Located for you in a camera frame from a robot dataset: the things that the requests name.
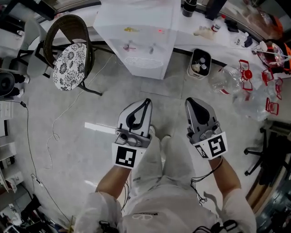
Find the cup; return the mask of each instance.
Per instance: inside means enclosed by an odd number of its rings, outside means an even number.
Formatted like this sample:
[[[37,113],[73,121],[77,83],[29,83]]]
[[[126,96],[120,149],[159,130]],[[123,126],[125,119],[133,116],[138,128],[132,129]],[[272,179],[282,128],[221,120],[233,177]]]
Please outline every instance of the cup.
[[[186,17],[192,17],[196,9],[197,0],[185,0],[182,14]]]

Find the white sleeve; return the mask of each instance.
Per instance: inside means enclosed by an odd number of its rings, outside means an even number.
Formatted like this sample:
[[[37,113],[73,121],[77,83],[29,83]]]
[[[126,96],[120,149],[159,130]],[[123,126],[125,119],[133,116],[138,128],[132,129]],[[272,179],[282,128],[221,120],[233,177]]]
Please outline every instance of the white sleeve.
[[[241,189],[232,190],[223,200],[222,220],[235,220],[244,233],[256,232],[256,217]]]
[[[106,221],[116,228],[122,218],[120,203],[104,192],[90,193],[81,213],[77,216],[75,233],[102,232],[99,221]]]

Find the cable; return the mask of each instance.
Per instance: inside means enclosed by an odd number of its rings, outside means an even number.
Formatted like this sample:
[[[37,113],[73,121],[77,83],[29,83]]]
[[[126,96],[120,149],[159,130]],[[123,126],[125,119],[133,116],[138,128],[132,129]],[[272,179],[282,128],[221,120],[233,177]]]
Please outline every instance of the cable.
[[[27,191],[29,197],[30,197],[31,200],[32,200],[31,194],[29,193],[29,191],[27,190],[27,188],[26,188],[22,183],[20,183],[20,185],[21,185],[21,186],[22,186],[22,187]]]
[[[214,168],[211,172],[209,172],[208,174],[201,176],[201,177],[192,177],[191,182],[200,182],[201,180],[204,180],[206,177],[208,177],[209,175],[211,175],[213,172],[215,172],[221,165],[223,162],[223,158],[221,157],[219,164],[216,166],[216,168]]]
[[[124,207],[125,207],[126,204],[127,204],[128,199],[129,199],[129,185],[128,185],[127,181],[125,182],[125,184],[126,184],[126,186],[127,186],[127,197],[126,197],[126,187],[124,186],[124,190],[125,190],[125,199],[124,199],[124,204],[123,204],[123,206],[122,206],[122,208],[121,208],[121,210],[123,210],[123,211],[124,211]]]
[[[221,165],[223,162],[223,158],[221,157],[219,164],[216,166],[216,168],[214,168],[211,172],[209,172],[208,174],[201,176],[201,177],[192,177],[191,178],[191,188],[193,188],[198,196],[198,201],[199,204],[202,206],[202,204],[204,204],[205,202],[207,202],[207,198],[203,198],[197,191],[197,189],[194,187],[194,183],[200,182],[203,179],[205,179],[206,177],[208,177],[209,175],[211,175],[213,172],[215,172]]]
[[[106,67],[106,65],[108,64],[108,62],[109,62],[109,60],[111,59],[111,57],[112,57],[113,55],[111,55],[110,56],[110,58],[107,60],[107,62],[105,63],[105,65],[95,74],[95,76],[90,80],[90,82],[88,83],[88,86],[90,85],[90,83],[97,77],[97,75]],[[76,101],[77,101],[77,99],[79,98],[79,96],[82,94],[84,92],[84,90],[83,91],[81,91],[78,95],[77,95],[77,97],[76,97],[76,99],[74,100],[74,102],[62,113],[62,114],[60,114],[55,120],[54,120],[54,122],[53,122],[53,124],[52,124],[52,126],[51,126],[51,132],[52,132],[52,135],[47,139],[47,141],[46,141],[46,149],[47,149],[47,152],[48,152],[48,154],[49,154],[49,156],[50,156],[50,162],[51,162],[51,165],[50,165],[50,168],[43,168],[43,169],[45,169],[45,170],[52,170],[53,169],[53,161],[52,161],[52,158],[51,158],[51,154],[50,154],[50,151],[49,151],[49,147],[48,147],[48,143],[49,143],[49,140],[53,137],[54,139],[55,139],[55,141],[59,141],[60,140],[60,136],[58,135],[58,134],[56,134],[56,133],[54,133],[54,124],[55,124],[55,122],[58,120],[58,119],[60,119],[61,117],[62,117],[62,115],[64,115],[64,113],[65,112],[67,112],[75,103],[76,103]]]
[[[97,77],[97,75],[106,67],[106,65],[108,64],[108,62],[109,62],[109,60],[110,60],[110,58],[107,60],[107,62],[105,63],[105,65],[97,72],[97,74],[95,74],[95,76],[90,80],[90,82],[88,83],[88,86],[90,85],[90,83]],[[75,102],[77,101],[77,99],[78,99],[78,97],[80,96],[80,94],[82,94],[84,92],[84,90],[83,91],[81,91],[78,95],[77,95],[77,97],[76,97],[76,99],[75,99],[75,101],[59,116],[59,117],[57,117],[55,120],[54,120],[54,122],[53,122],[53,124],[52,124],[52,136],[54,137],[54,139],[56,140],[56,141],[59,141],[59,139],[60,139],[60,137],[59,137],[59,135],[57,135],[57,134],[54,134],[54,124],[55,124],[55,122],[59,119],[59,118],[61,118],[61,116],[66,112],[66,111],[68,111],[74,104],[75,104]]]
[[[57,206],[57,208],[59,209],[59,211],[63,214],[63,216],[68,220],[68,222],[70,222],[70,220],[67,218],[67,216],[65,216],[65,214],[60,210],[59,206],[55,203],[54,199],[51,197],[49,191],[47,190],[47,188],[45,187],[45,185],[42,183],[42,185],[44,186],[44,188],[46,189],[49,197],[52,199],[52,201],[54,202],[54,204]]]
[[[28,147],[29,147],[29,152],[30,152],[30,157],[31,157],[31,160],[32,160],[32,164],[33,164],[33,167],[35,168],[35,176],[37,177],[35,162],[33,161],[33,158],[32,158],[31,149],[30,149],[30,142],[29,142],[29,136],[28,136],[28,118],[29,118],[29,114],[28,114],[28,108],[26,107],[26,104],[25,104],[25,108],[27,110],[27,122],[26,122],[26,126],[27,126],[27,141],[28,141]]]
[[[28,113],[28,108],[26,106],[26,104],[24,102],[17,102],[17,101],[5,101],[5,102],[15,102],[15,103],[19,103],[21,104],[23,107],[26,108],[27,110],[27,141],[28,141],[28,146],[29,146],[29,151],[30,151],[30,156],[31,156],[31,160],[35,169],[35,174],[31,174],[31,179],[32,179],[32,185],[33,185],[33,193],[35,193],[35,184],[34,184],[34,179],[36,179],[38,181],[37,175],[36,175],[36,167],[35,167],[35,163],[33,161],[33,157],[31,154],[31,149],[30,149],[30,141],[29,141],[29,134],[28,134],[28,118],[29,118],[29,113]],[[22,187],[27,191],[27,193],[29,194],[29,197],[32,199],[30,193],[28,192],[27,188],[24,187],[23,184],[21,184]],[[61,209],[59,208],[59,206],[56,204],[56,202],[54,201],[54,199],[52,198],[52,196],[50,195],[49,191],[47,190],[47,188],[45,187],[45,185],[42,183],[43,187],[46,189],[47,193],[49,194],[50,198],[52,199],[52,201],[55,203],[55,205],[57,206],[57,208],[59,209],[59,211],[64,215],[64,213],[61,211]]]

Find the small yellow object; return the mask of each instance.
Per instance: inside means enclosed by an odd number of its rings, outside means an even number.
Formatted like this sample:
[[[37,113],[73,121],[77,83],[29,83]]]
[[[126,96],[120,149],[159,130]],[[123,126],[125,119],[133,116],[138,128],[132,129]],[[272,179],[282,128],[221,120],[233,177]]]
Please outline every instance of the small yellow object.
[[[127,27],[127,28],[124,29],[124,31],[128,31],[128,32],[139,32],[139,30],[134,29],[132,27]]]

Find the black cable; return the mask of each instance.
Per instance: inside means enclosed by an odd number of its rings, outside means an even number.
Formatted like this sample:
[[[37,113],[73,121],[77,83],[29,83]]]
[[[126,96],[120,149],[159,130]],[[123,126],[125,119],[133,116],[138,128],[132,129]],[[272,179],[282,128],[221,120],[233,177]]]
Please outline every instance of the black cable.
[[[191,182],[190,185],[196,192],[197,196],[198,196],[198,200],[199,200],[199,204],[202,206],[202,204],[204,204],[205,202],[207,202],[207,198],[203,198],[202,196],[200,196],[200,194],[198,193],[197,189],[193,186],[193,182]]]
[[[15,102],[15,103],[19,103],[21,104],[23,107],[26,108],[27,110],[27,141],[28,141],[28,147],[29,147],[29,151],[30,151],[30,156],[31,156],[31,160],[32,160],[32,163],[33,163],[33,167],[35,169],[35,174],[31,174],[31,179],[32,179],[32,184],[33,184],[33,193],[35,193],[35,184],[34,184],[34,178],[38,181],[37,179],[37,175],[36,175],[36,167],[35,167],[35,163],[33,161],[33,158],[32,158],[32,154],[31,154],[31,149],[30,149],[30,142],[29,142],[29,134],[28,134],[28,118],[29,118],[29,113],[28,113],[28,108],[26,106],[26,104],[21,101],[21,102],[17,102],[17,101],[5,101],[5,102]],[[52,201],[55,203],[55,205],[57,206],[57,208],[59,209],[59,211],[63,214],[63,216],[68,220],[68,222],[70,222],[70,220],[65,216],[65,214],[61,211],[61,209],[59,208],[59,206],[57,205],[57,203],[54,201],[54,199],[52,198],[52,196],[50,195],[49,191],[47,190],[47,188],[45,187],[45,185],[42,183],[42,185],[44,186],[44,188],[46,189],[47,193],[49,194],[49,197],[52,199]]]
[[[29,193],[29,191],[27,190],[27,188],[26,188],[22,183],[20,183],[20,185],[21,185],[21,186],[22,186],[22,187],[27,191],[29,197],[30,197],[31,200],[32,200],[31,194]]]
[[[221,165],[222,165],[222,162],[223,162],[223,158],[221,158],[218,166],[213,169],[211,172],[209,172],[208,174],[206,174],[205,176],[202,176],[201,178],[199,178],[198,180],[195,180],[195,177],[193,177],[191,179],[191,188],[193,188],[198,196],[198,200],[199,200],[199,204],[202,206],[202,204],[204,204],[205,202],[207,202],[207,198],[203,198],[197,191],[197,189],[194,187],[194,184],[193,183],[197,183],[197,182],[200,182],[202,180],[204,180],[206,177],[208,177],[209,175],[211,175],[213,172],[215,172]]]
[[[44,188],[46,189],[48,195],[50,196],[50,198],[53,200],[53,202],[55,203],[54,199],[51,197],[49,191],[47,190],[47,188],[45,187],[45,185],[42,183],[42,185],[44,186]],[[55,203],[55,205],[57,206],[57,208],[59,209],[59,211],[63,214],[63,216],[68,220],[68,222],[70,222],[70,220],[67,218],[67,216],[65,216],[65,214],[60,210],[59,206]]]
[[[123,210],[124,207],[126,206],[127,201],[128,201],[128,199],[129,199],[129,186],[128,186],[127,182],[126,182],[125,184],[126,184],[126,186],[127,186],[127,196],[126,196],[126,187],[124,186],[124,190],[125,190],[125,199],[124,199],[124,203],[123,203],[122,210]]]
[[[193,178],[191,179],[191,183],[192,183],[192,182],[196,183],[196,182],[200,182],[201,180],[204,180],[206,177],[208,177],[208,176],[211,175],[213,172],[215,172],[215,171],[216,171],[216,170],[217,170],[217,169],[222,165],[222,162],[223,162],[223,158],[221,158],[220,163],[218,164],[218,166],[217,166],[214,170],[212,170],[211,172],[209,172],[209,173],[206,174],[205,176],[199,178],[198,180],[195,180],[195,177],[193,177]]]
[[[28,141],[28,147],[29,147],[29,152],[30,152],[30,157],[31,157],[32,163],[33,163],[33,167],[35,168],[35,176],[37,177],[35,162],[33,161],[33,158],[32,158],[31,149],[30,149],[30,142],[29,142],[29,136],[28,136],[28,118],[29,118],[29,114],[28,114],[28,108],[26,107],[26,105],[25,105],[25,108],[27,110],[27,122],[26,122],[26,125],[27,125],[27,141]]]
[[[124,186],[124,195],[125,195],[125,197],[124,197],[124,202],[123,202],[123,206],[122,206],[122,208],[121,208],[121,210],[123,210],[124,211],[124,206],[125,206],[125,204],[126,204],[126,187]]]

